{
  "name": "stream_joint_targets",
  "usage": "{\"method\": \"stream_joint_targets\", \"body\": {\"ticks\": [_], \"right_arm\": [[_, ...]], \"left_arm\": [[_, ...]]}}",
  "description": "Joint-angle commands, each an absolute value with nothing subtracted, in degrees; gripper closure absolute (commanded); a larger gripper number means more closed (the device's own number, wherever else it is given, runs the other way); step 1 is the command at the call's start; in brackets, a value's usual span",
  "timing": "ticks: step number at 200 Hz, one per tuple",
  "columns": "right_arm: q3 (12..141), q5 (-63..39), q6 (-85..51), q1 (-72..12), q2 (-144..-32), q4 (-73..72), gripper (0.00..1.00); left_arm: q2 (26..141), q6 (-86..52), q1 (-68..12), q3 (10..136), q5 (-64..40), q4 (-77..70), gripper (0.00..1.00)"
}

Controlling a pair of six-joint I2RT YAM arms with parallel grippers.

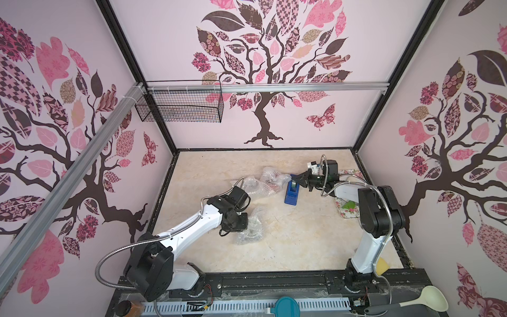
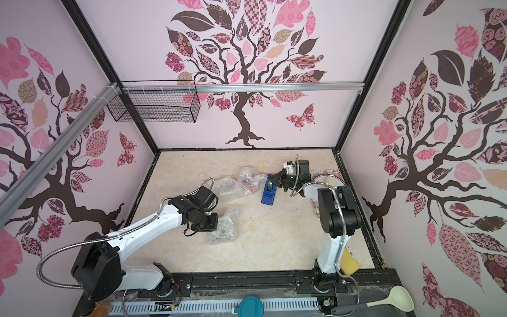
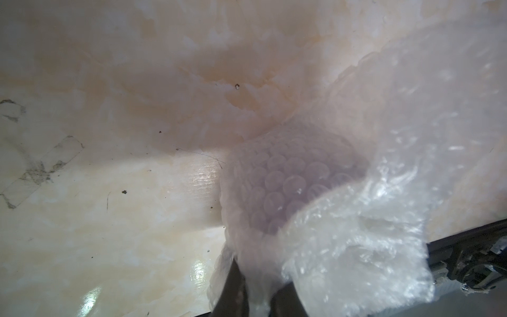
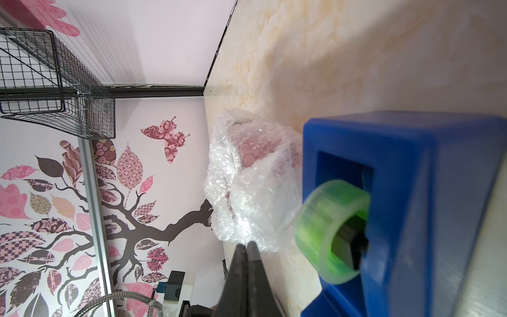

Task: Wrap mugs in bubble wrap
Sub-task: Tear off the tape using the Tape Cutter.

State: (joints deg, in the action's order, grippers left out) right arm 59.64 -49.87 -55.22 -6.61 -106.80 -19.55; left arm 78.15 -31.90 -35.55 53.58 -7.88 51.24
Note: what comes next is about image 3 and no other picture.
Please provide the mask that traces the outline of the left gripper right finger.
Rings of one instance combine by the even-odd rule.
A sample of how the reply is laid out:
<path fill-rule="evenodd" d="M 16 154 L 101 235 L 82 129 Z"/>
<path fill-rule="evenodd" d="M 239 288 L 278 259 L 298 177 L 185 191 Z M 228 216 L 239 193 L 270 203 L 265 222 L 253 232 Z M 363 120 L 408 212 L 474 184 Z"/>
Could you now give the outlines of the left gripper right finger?
<path fill-rule="evenodd" d="M 273 295 L 269 317 L 308 317 L 293 282 L 286 284 Z"/>

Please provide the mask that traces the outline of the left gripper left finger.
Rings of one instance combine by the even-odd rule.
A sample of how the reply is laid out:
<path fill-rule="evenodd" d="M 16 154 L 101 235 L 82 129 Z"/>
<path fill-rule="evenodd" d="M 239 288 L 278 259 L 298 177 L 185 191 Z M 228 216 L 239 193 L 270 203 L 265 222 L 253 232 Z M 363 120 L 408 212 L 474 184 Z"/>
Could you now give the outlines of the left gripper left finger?
<path fill-rule="evenodd" d="M 211 317 L 249 317 L 250 308 L 246 279 L 236 260 L 232 261 L 223 291 Z"/>

